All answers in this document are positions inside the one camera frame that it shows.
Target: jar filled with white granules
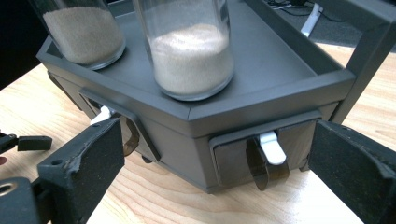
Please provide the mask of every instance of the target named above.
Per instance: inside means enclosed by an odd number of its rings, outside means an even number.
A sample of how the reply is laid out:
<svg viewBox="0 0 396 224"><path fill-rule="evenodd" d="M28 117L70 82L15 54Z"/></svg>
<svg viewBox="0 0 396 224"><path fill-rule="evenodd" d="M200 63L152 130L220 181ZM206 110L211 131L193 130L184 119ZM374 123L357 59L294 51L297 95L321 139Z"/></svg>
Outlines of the jar filled with white granules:
<svg viewBox="0 0 396 224"><path fill-rule="evenodd" d="M181 101L202 100L233 77L226 0L134 0L155 80Z"/></svg>
<svg viewBox="0 0 396 224"><path fill-rule="evenodd" d="M104 0L30 0L58 50L92 70L114 63L125 38Z"/></svg>

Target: tabletop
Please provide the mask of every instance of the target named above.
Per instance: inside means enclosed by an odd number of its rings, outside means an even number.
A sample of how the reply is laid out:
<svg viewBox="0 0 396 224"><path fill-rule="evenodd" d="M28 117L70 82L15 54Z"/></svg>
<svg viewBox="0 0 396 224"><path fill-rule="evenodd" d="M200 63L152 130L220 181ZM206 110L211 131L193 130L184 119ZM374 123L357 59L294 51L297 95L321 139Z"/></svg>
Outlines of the tabletop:
<svg viewBox="0 0 396 224"><path fill-rule="evenodd" d="M340 64L353 49L320 46ZM396 149L396 53L390 53L343 122ZM0 179L37 178L36 165L89 126L90 120L38 67L0 91L2 133L47 135L50 151L2 156ZM290 172L283 185L259 191L254 183L206 194L138 153L125 160L89 223L361 223L311 171Z"/></svg>

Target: wood grain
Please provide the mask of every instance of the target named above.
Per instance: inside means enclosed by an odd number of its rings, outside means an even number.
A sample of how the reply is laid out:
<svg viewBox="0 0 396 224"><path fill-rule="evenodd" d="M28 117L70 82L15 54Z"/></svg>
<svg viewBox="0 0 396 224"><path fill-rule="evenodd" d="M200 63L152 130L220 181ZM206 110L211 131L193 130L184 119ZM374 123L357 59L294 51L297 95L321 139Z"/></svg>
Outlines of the wood grain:
<svg viewBox="0 0 396 224"><path fill-rule="evenodd" d="M345 64L353 49L320 45ZM390 54L344 124L396 148L396 54ZM37 178L35 166L89 125L88 118L48 79L43 65L0 91L0 129L54 139L48 152L16 152L0 166L0 179ZM138 154L125 166L90 223L361 223L312 172L260 192L253 183L205 194Z"/></svg>

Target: dark background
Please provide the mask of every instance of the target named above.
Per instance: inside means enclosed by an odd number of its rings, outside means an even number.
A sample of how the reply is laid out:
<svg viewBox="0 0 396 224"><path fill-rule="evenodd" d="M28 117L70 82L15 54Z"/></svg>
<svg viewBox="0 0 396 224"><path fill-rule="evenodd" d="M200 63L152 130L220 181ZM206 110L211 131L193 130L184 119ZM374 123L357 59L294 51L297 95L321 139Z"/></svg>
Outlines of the dark background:
<svg viewBox="0 0 396 224"><path fill-rule="evenodd" d="M288 0L262 0L289 2ZM306 0L291 0L301 7L279 9L277 12L296 29L303 27L313 4ZM395 7L396 0L385 1ZM47 31L29 4L29 0L6 0L0 6L0 90L39 64L35 57ZM319 43L354 47L361 33L334 15L323 11L310 38Z"/></svg>

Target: salt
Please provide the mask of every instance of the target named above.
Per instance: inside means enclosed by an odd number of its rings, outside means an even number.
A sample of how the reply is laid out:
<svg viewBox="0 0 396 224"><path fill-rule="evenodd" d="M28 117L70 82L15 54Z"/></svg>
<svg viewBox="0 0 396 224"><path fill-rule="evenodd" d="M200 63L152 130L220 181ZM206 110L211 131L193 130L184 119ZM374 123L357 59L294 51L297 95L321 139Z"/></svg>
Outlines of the salt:
<svg viewBox="0 0 396 224"><path fill-rule="evenodd" d="M72 63L105 61L120 51L123 34L109 11L70 7L43 15L63 56Z"/></svg>
<svg viewBox="0 0 396 224"><path fill-rule="evenodd" d="M233 74L228 34L216 26L196 24L150 42L155 79L171 95L219 91Z"/></svg>

